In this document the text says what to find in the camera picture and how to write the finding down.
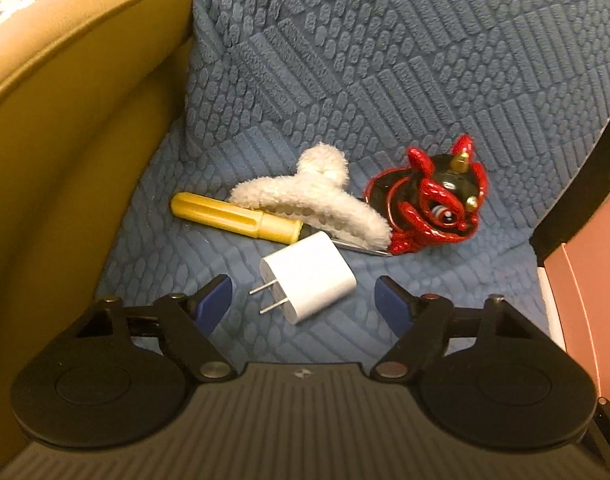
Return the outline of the pink cardboard box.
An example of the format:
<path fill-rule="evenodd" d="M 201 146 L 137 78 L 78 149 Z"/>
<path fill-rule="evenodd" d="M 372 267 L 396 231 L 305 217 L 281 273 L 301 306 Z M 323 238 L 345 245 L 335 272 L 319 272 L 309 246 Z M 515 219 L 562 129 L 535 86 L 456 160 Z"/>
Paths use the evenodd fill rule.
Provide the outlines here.
<path fill-rule="evenodd" d="M 610 198 L 544 260 L 566 352 L 610 401 Z"/>

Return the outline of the white fluffy hair claw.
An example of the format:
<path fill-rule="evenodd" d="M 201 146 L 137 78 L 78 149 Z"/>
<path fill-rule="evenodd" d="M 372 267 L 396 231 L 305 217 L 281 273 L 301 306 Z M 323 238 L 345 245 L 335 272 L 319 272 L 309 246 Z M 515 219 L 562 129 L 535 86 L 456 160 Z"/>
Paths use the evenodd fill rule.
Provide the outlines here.
<path fill-rule="evenodd" d="M 228 202 L 301 220 L 342 242 L 384 252 L 392 228 L 378 211 L 346 191 L 348 180 L 343 152 L 319 143 L 299 155 L 291 176 L 241 182 L 231 190 Z"/>

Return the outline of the yellow handle screwdriver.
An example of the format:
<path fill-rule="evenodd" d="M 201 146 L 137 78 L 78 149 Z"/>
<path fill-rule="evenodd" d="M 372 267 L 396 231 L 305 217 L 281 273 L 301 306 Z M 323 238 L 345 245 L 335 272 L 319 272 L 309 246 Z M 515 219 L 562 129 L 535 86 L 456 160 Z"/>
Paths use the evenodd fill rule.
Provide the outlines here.
<path fill-rule="evenodd" d="M 202 226 L 284 245 L 293 245 L 318 232 L 301 220 L 284 219 L 189 192 L 179 192 L 171 198 L 171 213 Z"/>

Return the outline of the white USB wall charger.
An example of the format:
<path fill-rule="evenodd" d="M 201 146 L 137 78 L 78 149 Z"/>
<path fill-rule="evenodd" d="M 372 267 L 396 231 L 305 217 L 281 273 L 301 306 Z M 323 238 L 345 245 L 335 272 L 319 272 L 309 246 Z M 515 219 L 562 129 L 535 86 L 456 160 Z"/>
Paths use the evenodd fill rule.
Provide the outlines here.
<path fill-rule="evenodd" d="M 259 263 L 259 273 L 263 284 L 249 295 L 269 289 L 273 296 L 273 303 L 259 310 L 259 314 L 279 309 L 292 325 L 330 307 L 357 286 L 355 274 L 324 232 L 264 257 Z"/>

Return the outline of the black sofa side frame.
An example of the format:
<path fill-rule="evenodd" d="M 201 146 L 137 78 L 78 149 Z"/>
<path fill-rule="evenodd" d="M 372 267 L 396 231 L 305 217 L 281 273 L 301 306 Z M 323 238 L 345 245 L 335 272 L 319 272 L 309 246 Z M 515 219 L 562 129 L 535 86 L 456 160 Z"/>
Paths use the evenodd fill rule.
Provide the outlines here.
<path fill-rule="evenodd" d="M 610 195 L 610 120 L 576 177 L 547 213 L 529 244 L 538 266 L 569 242 Z"/>

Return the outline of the tan leather sofa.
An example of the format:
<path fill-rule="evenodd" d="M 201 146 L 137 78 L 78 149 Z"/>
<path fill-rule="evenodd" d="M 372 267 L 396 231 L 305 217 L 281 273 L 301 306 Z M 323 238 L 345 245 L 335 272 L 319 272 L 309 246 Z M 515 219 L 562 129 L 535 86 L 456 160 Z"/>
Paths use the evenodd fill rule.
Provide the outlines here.
<path fill-rule="evenodd" d="M 0 25 L 0 467 L 10 387 L 94 300 L 130 196 L 183 113 L 192 0 L 37 0 Z"/>

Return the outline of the blue textured seat cover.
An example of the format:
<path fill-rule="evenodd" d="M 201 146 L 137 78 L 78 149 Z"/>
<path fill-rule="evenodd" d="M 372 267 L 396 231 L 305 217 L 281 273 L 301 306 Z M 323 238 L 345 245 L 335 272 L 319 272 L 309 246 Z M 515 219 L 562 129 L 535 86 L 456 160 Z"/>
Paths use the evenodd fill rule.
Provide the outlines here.
<path fill-rule="evenodd" d="M 212 335 L 235 366 L 359 362 L 394 335 L 375 280 L 478 307 L 500 292 L 536 326 L 546 308 L 529 237 L 610 118 L 610 0 L 193 0 L 186 115 L 133 195 L 99 296 L 151 304 L 213 276 L 235 285 Z M 490 195 L 472 240 L 416 255 L 348 252 L 351 296 L 292 325 L 261 313 L 265 240 L 175 218 L 171 196 L 224 200 L 238 183 L 291 174 L 318 143 L 348 161 L 353 195 L 410 146 L 446 152 L 472 136 Z"/>

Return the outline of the red black dragon figurine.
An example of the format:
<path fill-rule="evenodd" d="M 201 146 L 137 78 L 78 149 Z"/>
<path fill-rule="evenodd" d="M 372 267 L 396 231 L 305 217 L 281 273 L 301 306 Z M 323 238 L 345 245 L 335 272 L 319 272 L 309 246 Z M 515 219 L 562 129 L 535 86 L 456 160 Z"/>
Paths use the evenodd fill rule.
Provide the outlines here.
<path fill-rule="evenodd" d="M 446 153 L 408 148 L 407 164 L 373 177 L 363 198 L 389 222 L 389 252 L 398 256 L 469 240 L 487 194 L 486 170 L 462 134 Z"/>

